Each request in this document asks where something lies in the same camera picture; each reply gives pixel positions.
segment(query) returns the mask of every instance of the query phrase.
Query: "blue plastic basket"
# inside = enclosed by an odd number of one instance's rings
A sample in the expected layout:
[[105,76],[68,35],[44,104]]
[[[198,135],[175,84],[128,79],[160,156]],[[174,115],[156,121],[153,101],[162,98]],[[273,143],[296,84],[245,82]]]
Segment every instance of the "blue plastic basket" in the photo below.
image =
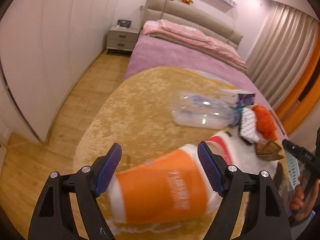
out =
[[300,184],[298,177],[300,176],[300,170],[297,159],[284,150],[285,158],[287,160],[288,172],[289,172],[289,180],[290,180],[290,190],[294,191],[295,187]]

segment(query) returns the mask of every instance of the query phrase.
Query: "clear plastic bottle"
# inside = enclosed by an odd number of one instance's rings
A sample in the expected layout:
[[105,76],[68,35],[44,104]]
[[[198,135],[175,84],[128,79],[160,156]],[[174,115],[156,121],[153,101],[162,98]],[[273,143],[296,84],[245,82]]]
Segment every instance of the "clear plastic bottle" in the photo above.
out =
[[240,111],[225,102],[187,91],[174,95],[171,113],[177,124],[203,128],[222,129],[241,120]]

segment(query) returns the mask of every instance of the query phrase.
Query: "upholstered headboard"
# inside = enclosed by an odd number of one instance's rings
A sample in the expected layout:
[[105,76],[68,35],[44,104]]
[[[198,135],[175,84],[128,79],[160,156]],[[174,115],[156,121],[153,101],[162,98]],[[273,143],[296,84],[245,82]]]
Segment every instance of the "upholstered headboard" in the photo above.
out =
[[205,35],[216,38],[238,49],[243,36],[224,22],[192,5],[170,0],[147,0],[141,29],[148,20],[165,19],[201,30]]

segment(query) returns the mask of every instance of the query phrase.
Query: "baseboard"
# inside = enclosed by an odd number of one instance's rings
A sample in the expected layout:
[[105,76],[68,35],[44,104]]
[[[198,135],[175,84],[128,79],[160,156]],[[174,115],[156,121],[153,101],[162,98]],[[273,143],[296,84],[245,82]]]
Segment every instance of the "baseboard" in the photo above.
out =
[[0,143],[7,146],[12,130],[8,127],[4,134],[0,135]]
[[47,134],[47,138],[46,138],[46,142],[48,141],[48,139],[50,138],[50,135],[52,133],[52,129],[53,126],[56,122],[58,113],[60,112],[61,107],[63,106],[64,102],[67,100],[69,94],[71,93],[71,91],[75,88],[76,84],[79,82],[79,80],[83,77],[84,73],[88,70],[89,67],[91,67],[91,65],[96,61],[96,59],[105,51],[105,49],[103,49],[91,62],[90,64],[85,68],[85,70],[81,73],[81,75],[79,75],[79,77],[76,79],[75,82],[73,82],[72,86],[70,87],[70,89],[68,90],[68,92],[66,93],[66,95],[64,96],[64,98],[62,99],[61,103],[59,104],[56,113],[54,114],[54,118],[52,119],[48,134]]
[[1,171],[2,171],[3,162],[4,162],[6,153],[7,153],[7,148],[3,144],[0,144],[0,178],[1,178]]

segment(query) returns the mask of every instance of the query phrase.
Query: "orange cup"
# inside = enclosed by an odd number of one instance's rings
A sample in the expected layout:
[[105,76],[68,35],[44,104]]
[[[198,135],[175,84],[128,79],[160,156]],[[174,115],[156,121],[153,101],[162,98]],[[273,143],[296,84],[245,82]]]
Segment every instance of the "orange cup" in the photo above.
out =
[[139,224],[192,219],[217,210],[221,201],[192,144],[115,174],[108,196],[115,222]]

